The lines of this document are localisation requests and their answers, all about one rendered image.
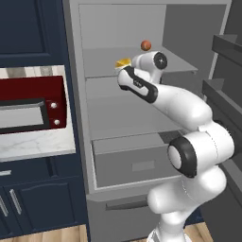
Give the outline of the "navy drawer front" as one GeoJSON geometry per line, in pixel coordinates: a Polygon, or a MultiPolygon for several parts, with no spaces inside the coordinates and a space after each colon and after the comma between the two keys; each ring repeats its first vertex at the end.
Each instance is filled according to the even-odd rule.
{"type": "Polygon", "coordinates": [[[0,163],[0,171],[11,170],[11,175],[0,176],[0,185],[33,182],[50,177],[51,166],[48,158],[37,158],[0,163]]]}

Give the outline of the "grey fridge crisper drawer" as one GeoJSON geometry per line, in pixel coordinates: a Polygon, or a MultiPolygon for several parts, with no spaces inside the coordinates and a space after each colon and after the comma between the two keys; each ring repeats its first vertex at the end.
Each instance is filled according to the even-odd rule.
{"type": "Polygon", "coordinates": [[[167,158],[169,142],[181,130],[93,141],[98,187],[142,182],[178,175],[167,158]]]}

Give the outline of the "grey fridge door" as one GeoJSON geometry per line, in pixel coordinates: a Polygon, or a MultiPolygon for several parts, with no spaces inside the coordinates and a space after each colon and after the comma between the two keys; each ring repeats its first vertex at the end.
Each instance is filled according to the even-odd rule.
{"type": "MultiPolygon", "coordinates": [[[[232,0],[225,32],[242,42],[242,0],[232,0]]],[[[215,71],[210,79],[224,80],[222,92],[242,108],[242,67],[217,54],[215,71]]],[[[201,212],[214,242],[242,242],[242,135],[235,136],[235,155],[219,167],[227,177],[224,192],[205,203],[201,212]]]]}

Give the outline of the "grey freezer drawer front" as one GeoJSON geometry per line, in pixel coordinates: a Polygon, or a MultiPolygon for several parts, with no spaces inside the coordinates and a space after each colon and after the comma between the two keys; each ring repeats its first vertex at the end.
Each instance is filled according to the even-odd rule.
{"type": "Polygon", "coordinates": [[[91,242],[127,242],[147,237],[160,221],[147,207],[107,211],[114,200],[147,200],[149,186],[117,189],[87,195],[91,242]]]}

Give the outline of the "grey fridge shelf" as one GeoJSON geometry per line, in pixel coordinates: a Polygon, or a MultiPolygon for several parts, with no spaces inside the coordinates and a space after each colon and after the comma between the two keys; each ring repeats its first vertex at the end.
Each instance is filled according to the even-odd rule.
{"type": "MultiPolygon", "coordinates": [[[[175,55],[168,49],[162,47],[161,51],[166,55],[168,65],[165,69],[167,73],[197,71],[192,64],[175,55]]],[[[84,72],[86,78],[106,78],[115,77],[115,62],[124,58],[133,58],[143,54],[137,47],[116,47],[84,49],[84,72]]]]}
{"type": "Polygon", "coordinates": [[[164,114],[134,95],[89,99],[88,115],[94,140],[180,129],[164,114]]]}

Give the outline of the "red microwave oven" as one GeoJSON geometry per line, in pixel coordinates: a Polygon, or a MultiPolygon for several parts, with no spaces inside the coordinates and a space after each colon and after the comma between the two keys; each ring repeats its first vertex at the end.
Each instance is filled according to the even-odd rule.
{"type": "Polygon", "coordinates": [[[49,130],[66,127],[67,106],[62,76],[0,79],[0,100],[28,98],[44,99],[50,123],[49,130]],[[52,102],[58,104],[56,109],[50,107],[52,102]],[[60,120],[58,126],[54,124],[55,119],[60,120]]]}

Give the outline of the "black-framed microwave door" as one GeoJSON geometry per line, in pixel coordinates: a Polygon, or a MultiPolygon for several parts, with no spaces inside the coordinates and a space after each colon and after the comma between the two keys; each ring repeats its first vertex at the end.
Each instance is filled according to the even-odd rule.
{"type": "Polygon", "coordinates": [[[43,98],[0,100],[0,134],[49,128],[50,123],[43,98]]]}

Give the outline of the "grey fridge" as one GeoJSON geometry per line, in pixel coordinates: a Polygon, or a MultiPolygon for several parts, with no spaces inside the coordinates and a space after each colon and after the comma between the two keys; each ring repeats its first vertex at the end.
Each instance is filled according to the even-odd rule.
{"type": "Polygon", "coordinates": [[[151,190],[163,183],[179,180],[182,174],[176,170],[178,175],[173,177],[107,187],[97,186],[93,149],[95,140],[91,137],[88,100],[137,95],[119,87],[115,66],[115,77],[86,78],[83,50],[116,47],[141,49],[141,42],[148,40],[151,42],[151,48],[148,51],[141,49],[143,54],[151,51],[162,52],[161,48],[164,47],[197,68],[195,72],[174,73],[167,73],[165,68],[160,82],[183,88],[207,103],[207,96],[202,92],[202,83],[205,79],[210,79],[215,71],[217,56],[211,49],[212,39],[216,34],[223,32],[231,3],[232,0],[64,1],[86,196],[145,186],[149,186],[151,190]]]}

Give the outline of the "navy wall cupboard door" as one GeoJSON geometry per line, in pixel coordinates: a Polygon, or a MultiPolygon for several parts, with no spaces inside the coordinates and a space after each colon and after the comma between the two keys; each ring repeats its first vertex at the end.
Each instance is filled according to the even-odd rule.
{"type": "Polygon", "coordinates": [[[0,0],[0,67],[67,62],[62,0],[0,0]]]}

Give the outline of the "yellow cheese wedge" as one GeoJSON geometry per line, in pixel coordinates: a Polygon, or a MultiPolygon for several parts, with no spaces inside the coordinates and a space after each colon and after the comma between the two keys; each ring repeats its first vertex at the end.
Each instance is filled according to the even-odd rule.
{"type": "Polygon", "coordinates": [[[120,59],[115,62],[115,67],[116,68],[121,68],[123,66],[131,65],[131,59],[126,58],[126,59],[120,59]]]}

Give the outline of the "navy base cupboard door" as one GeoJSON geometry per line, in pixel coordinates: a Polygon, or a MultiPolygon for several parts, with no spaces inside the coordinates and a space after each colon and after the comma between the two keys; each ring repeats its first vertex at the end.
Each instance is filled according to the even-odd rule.
{"type": "MultiPolygon", "coordinates": [[[[0,187],[0,196],[2,197],[4,203],[9,211],[8,201],[6,200],[5,192],[2,187],[0,187]]],[[[10,211],[9,211],[8,217],[5,217],[2,212],[2,209],[0,208],[0,238],[7,237],[8,235],[11,234],[10,222],[11,222],[10,211]]]]}
{"type": "Polygon", "coordinates": [[[24,234],[85,223],[84,192],[79,177],[14,185],[8,195],[24,234]],[[19,215],[10,196],[14,189],[22,207],[19,215]]]}

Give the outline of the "dark fridge door bin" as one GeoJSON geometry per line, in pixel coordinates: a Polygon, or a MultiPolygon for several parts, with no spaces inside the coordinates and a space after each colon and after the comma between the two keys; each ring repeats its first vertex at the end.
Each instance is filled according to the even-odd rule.
{"type": "Polygon", "coordinates": [[[222,92],[222,78],[205,79],[202,92],[214,112],[214,119],[220,120],[234,132],[242,135],[242,108],[222,92]]]}
{"type": "Polygon", "coordinates": [[[212,50],[242,67],[242,42],[236,35],[215,35],[212,50]]]}

